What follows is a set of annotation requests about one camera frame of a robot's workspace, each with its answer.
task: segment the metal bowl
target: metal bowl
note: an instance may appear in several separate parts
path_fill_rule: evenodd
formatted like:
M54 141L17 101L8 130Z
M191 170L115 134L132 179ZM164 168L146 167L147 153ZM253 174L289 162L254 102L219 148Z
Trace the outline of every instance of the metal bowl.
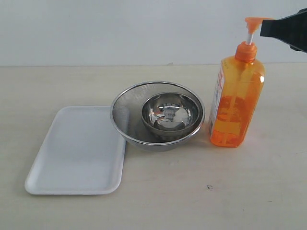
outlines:
M158 93L142 107L145 127L163 141L177 140L191 132L199 115L197 103L176 92Z
M199 111L191 131L175 140L163 140L154 135L142 121L142 109L146 101L154 95L174 92L195 102ZM151 81L133 85L121 92L110 109L111 122L115 129L132 145L147 151L168 151L182 145L194 136L205 119L205 107L201 99L190 89L166 81Z

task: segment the white foam tray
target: white foam tray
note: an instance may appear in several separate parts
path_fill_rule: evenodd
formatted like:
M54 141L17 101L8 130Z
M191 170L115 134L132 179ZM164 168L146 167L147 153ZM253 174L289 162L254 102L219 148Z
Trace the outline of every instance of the white foam tray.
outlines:
M25 181L34 195L101 195L121 181L126 141L113 128L110 106L61 109Z

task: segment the bottle label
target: bottle label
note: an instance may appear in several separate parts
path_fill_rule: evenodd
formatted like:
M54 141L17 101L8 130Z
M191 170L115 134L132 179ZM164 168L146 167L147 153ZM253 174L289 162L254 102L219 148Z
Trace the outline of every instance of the bottle label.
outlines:
M215 85L215 91L214 91L214 96L213 96L213 101L212 101L211 111L210 111L210 116L209 116L208 124L209 124L210 136L212 136L212 133L213 133L213 127L214 127L214 123L216 120L217 109L219 107L220 99L222 96L224 83L225 83L224 72L223 72L223 68L221 67L219 74L218 74L217 82Z

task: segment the dish soap bottle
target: dish soap bottle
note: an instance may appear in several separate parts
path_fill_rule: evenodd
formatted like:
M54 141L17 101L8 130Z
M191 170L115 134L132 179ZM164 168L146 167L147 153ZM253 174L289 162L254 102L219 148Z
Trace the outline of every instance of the dish soap bottle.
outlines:
M244 140L264 83L264 66L256 60L253 34L267 18L246 18L248 38L236 54L221 61L209 116L210 141L238 147Z

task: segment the table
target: table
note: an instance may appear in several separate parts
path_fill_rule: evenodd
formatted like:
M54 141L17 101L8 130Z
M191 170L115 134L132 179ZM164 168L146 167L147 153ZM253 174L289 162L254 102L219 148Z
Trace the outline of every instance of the table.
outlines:
M265 67L239 148L213 146L206 123L169 152L128 144L119 188L98 196L34 196L24 189L57 111L109 105L131 85L165 80L196 92L207 121L219 66L0 68L1 229L305 229L307 64Z

